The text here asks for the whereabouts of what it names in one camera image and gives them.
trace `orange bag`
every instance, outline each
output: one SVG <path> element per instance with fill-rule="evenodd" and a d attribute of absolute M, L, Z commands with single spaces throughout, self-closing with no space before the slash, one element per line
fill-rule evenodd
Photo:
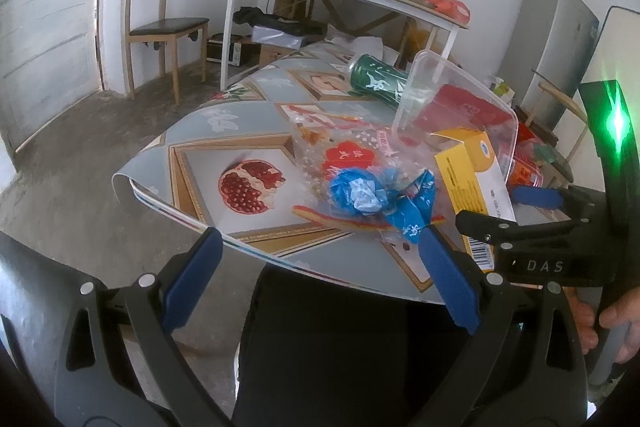
<path fill-rule="evenodd" d="M 434 10 L 451 17 L 462 24 L 467 24 L 471 20 L 471 11 L 463 2 L 456 0 L 426 0 L 435 6 Z"/>

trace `black cloth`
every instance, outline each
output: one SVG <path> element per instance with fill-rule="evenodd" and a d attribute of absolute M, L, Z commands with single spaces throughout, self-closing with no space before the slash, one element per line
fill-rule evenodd
<path fill-rule="evenodd" d="M 266 267 L 242 332 L 238 427 L 396 427 L 467 338 L 443 306 Z"/>

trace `pomegranate picture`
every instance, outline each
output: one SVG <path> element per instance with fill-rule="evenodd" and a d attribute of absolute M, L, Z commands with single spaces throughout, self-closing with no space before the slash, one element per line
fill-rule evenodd
<path fill-rule="evenodd" d="M 261 214 L 273 208 L 273 195 L 286 179 L 265 160 L 245 160 L 220 176 L 218 190 L 238 214 Z"/>

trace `finger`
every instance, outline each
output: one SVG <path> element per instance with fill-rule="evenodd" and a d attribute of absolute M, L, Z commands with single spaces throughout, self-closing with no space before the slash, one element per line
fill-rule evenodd
<path fill-rule="evenodd" d="M 640 288 L 625 293 L 618 302 L 600 314 L 603 328 L 615 328 L 625 322 L 640 321 Z"/>
<path fill-rule="evenodd" d="M 578 326 L 577 330 L 582 353 L 586 355 L 589 350 L 594 349 L 598 345 L 598 334 L 593 329 L 584 326 Z"/>
<path fill-rule="evenodd" d="M 571 313 L 574 316 L 576 324 L 588 327 L 593 326 L 596 315 L 591 306 L 578 300 L 575 294 L 567 295 L 567 302 L 569 302 L 569 308 L 571 309 Z"/>
<path fill-rule="evenodd" d="M 620 347 L 616 357 L 617 363 L 625 363 L 631 360 L 640 349 L 640 323 L 632 322 L 626 332 L 625 343 Z"/>

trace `wooden chair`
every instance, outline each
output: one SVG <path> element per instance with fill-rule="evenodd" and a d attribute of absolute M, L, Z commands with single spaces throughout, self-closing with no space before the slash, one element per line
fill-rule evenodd
<path fill-rule="evenodd" d="M 131 43 L 132 42 L 152 42 L 154 49 L 160 51 L 160 75 L 166 74 L 164 45 L 167 42 L 171 47 L 172 73 L 174 77 L 174 97 L 175 105 L 180 105 L 180 88 L 178 86 L 178 39 L 190 36 L 193 40 L 198 37 L 198 31 L 202 29 L 202 81 L 207 80 L 207 24 L 209 19 L 184 17 L 167 19 L 166 0 L 160 0 L 158 19 L 151 24 L 145 24 L 139 28 L 131 29 L 131 0 L 126 0 L 124 13 L 124 41 L 125 54 L 127 60 L 127 76 L 129 80 L 129 94 L 131 100 L 135 100 L 136 92 L 133 84 L 133 68 L 131 65 Z"/>
<path fill-rule="evenodd" d="M 555 156 L 558 158 L 558 161 L 544 166 L 546 167 L 546 169 L 544 170 L 548 169 L 548 171 L 547 172 L 543 171 L 543 176 L 545 177 L 545 179 L 548 179 L 550 176 L 550 180 L 546 183 L 547 187 L 553 187 L 558 185 L 561 187 L 566 187 L 569 183 L 574 182 L 574 176 L 571 172 L 571 167 L 569 166 L 569 163 L 571 162 L 572 158 L 574 157 L 575 153 L 578 150 L 578 147 L 580 147 L 582 140 L 584 139 L 584 137 L 587 134 L 587 131 L 589 130 L 587 114 L 582 110 L 582 108 L 577 103 L 575 103 L 574 99 L 572 99 L 570 96 L 568 96 L 564 92 L 560 91 L 556 86 L 554 86 L 551 82 L 549 82 L 544 76 L 542 76 L 536 70 L 532 70 L 532 71 L 533 73 L 540 76 L 541 78 L 538 84 L 540 86 L 540 89 L 543 92 L 546 92 L 550 94 L 552 97 L 554 97 L 554 99 L 556 99 L 557 102 L 561 103 L 568 111 L 572 112 L 575 116 L 580 118 L 580 120 L 582 120 L 582 122 L 584 123 L 584 128 L 580 133 L 580 136 L 578 136 L 577 141 L 575 142 L 572 149 L 569 151 L 569 154 L 566 156 L 566 158 L 563 158 L 562 155 L 555 148 L 553 148 Z M 536 105 L 533 108 L 533 111 L 531 111 L 529 118 L 525 122 L 525 126 L 529 127 L 529 125 L 531 125 L 531 123 L 533 122 L 536 112 L 539 110 L 540 107 L 542 107 L 542 103 L 544 102 L 543 98 L 544 98 L 544 95 L 541 94 L 538 101 L 536 102 Z"/>

